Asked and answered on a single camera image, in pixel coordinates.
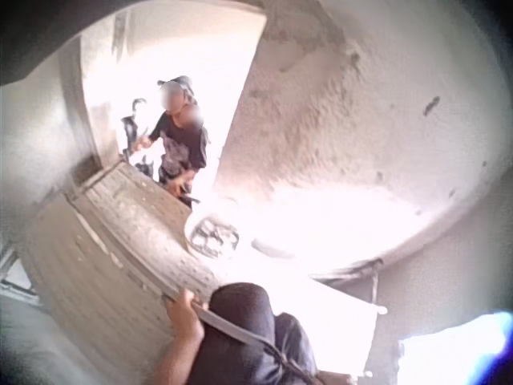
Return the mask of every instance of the wooden plank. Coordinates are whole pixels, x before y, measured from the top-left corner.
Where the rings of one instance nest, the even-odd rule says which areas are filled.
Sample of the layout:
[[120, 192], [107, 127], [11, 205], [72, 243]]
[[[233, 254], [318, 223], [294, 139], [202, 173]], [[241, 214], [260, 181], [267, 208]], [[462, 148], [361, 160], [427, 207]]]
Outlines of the wooden plank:
[[268, 292], [273, 309], [300, 319], [322, 370], [360, 373], [374, 334], [376, 308], [295, 272], [291, 262], [247, 248], [231, 261], [193, 257], [184, 224], [190, 210], [134, 168], [120, 164], [77, 202], [92, 204], [105, 229], [156, 279], [185, 286], [207, 299], [230, 282], [254, 282]]
[[16, 247], [45, 307], [110, 383], [141, 384], [171, 332], [160, 297], [119, 251], [105, 253], [63, 196]]

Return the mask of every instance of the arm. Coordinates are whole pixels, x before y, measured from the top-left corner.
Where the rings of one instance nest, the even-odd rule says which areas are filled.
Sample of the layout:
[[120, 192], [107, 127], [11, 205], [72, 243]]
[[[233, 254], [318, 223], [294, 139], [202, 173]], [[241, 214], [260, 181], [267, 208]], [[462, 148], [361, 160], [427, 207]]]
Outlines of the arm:
[[190, 169], [182, 172], [175, 179], [170, 180], [166, 185], [167, 191], [173, 195], [175, 198], [178, 198], [182, 195], [182, 187], [185, 183], [191, 182], [198, 170]]
[[204, 337], [204, 328], [192, 309], [194, 294], [184, 291], [175, 303], [167, 300], [168, 316], [176, 333], [169, 351], [156, 369], [156, 385], [185, 385]]
[[164, 126], [164, 120], [166, 117], [164, 114], [160, 117], [159, 121], [155, 125], [155, 128], [151, 132], [150, 135], [142, 135], [140, 136], [135, 143], [132, 146], [133, 152], [138, 152], [142, 150], [143, 148], [150, 148], [159, 138], [160, 138], [160, 131], [162, 130], [162, 127]]

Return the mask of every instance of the hand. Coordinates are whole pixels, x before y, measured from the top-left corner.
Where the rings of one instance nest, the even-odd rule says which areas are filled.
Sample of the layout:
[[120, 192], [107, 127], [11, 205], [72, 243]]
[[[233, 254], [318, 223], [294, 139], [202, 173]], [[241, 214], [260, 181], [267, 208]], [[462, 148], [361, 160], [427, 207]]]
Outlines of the hand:
[[166, 189], [169, 191], [171, 195], [173, 195], [175, 198], [178, 198], [182, 195], [183, 184], [184, 181], [180, 177], [177, 177], [168, 182], [168, 184], [166, 185]]
[[132, 145], [132, 151], [138, 152], [141, 151], [143, 148], [150, 148], [153, 142], [150, 140], [150, 138], [146, 135], [140, 136], [137, 138], [135, 143]]
[[204, 338], [204, 328], [192, 309], [193, 300], [192, 291], [182, 290], [176, 302], [166, 298], [166, 310], [178, 340], [201, 342]]

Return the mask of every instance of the dark spot on wall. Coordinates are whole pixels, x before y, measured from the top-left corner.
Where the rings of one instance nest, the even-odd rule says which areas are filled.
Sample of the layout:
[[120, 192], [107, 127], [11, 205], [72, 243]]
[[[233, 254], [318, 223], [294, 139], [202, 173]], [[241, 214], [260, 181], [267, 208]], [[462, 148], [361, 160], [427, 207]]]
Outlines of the dark spot on wall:
[[424, 116], [427, 116], [427, 114], [431, 113], [431, 111], [433, 111], [433, 108], [435, 108], [438, 105], [438, 103], [440, 103], [440, 96], [435, 96], [433, 100], [431, 100], [427, 104], [426, 108], [424, 108]]
[[285, 72], [287, 72], [287, 71], [291, 70], [291, 69], [292, 69], [292, 68], [293, 68], [297, 63], [298, 63], [298, 61], [294, 60], [293, 62], [288, 63], [288, 64], [286, 64], [286, 65], [285, 65], [285, 66], [283, 66], [283, 67], [280, 67], [279, 71], [280, 71], [281, 73], [285, 73]]
[[285, 43], [287, 40], [289, 40], [289, 36], [287, 35], [287, 32], [284, 30], [281, 30], [278, 32], [277, 41], [279, 43]]
[[72, 169], [71, 177], [76, 185], [83, 184], [99, 170], [98, 157], [94, 155], [83, 157]]
[[349, 58], [349, 62], [351, 63], [351, 67], [358, 73], [358, 75], [361, 75], [360, 68], [358, 67], [358, 64], [360, 63], [360, 54], [357, 52], [354, 52], [351, 54]]
[[251, 96], [252, 98], [255, 98], [255, 99], [262, 99], [262, 100], [266, 100], [267, 99], [267, 94], [268, 92], [267, 91], [263, 91], [263, 90], [251, 90], [248, 92], [248, 95]]
[[301, 133], [297, 128], [291, 127], [285, 131], [285, 140], [291, 148], [299, 148], [301, 144]]

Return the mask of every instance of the black t-shirt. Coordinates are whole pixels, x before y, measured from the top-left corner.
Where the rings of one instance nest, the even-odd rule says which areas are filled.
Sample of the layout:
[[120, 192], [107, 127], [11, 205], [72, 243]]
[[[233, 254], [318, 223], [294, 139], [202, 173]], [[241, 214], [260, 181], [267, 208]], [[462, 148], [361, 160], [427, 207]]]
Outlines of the black t-shirt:
[[164, 113], [150, 134], [152, 141], [159, 138], [162, 138], [165, 149], [161, 167], [169, 176], [179, 175], [184, 170], [199, 170], [207, 166], [208, 133], [203, 127], [203, 122], [178, 128], [172, 117]]

